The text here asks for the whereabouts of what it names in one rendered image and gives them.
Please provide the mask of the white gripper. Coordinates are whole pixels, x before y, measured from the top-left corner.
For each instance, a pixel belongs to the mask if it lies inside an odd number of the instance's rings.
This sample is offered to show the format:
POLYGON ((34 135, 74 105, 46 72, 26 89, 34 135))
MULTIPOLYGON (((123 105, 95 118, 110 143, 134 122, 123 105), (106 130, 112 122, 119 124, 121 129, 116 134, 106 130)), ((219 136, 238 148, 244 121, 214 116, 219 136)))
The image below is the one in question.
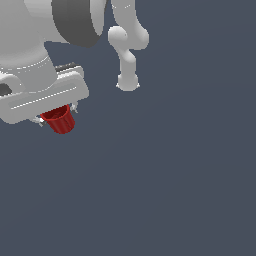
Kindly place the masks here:
MULTIPOLYGON (((0 119, 16 124, 70 103, 70 111, 78 113, 77 102, 89 96, 83 68, 76 65, 59 71, 57 75, 55 83, 40 92, 18 92, 0 96, 0 119)), ((41 127, 46 125, 41 117, 37 117, 37 121, 41 127)))

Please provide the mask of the red ribbed cup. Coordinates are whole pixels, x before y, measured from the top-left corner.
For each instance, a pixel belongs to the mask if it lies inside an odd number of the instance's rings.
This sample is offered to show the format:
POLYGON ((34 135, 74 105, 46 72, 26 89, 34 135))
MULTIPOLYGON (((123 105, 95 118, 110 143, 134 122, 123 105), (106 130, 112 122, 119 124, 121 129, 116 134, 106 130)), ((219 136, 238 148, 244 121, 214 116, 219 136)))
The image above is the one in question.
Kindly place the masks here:
POLYGON ((42 113, 41 118, 49 124, 55 133, 58 134, 69 133, 75 126, 75 121, 70 112, 69 105, 63 105, 42 113))

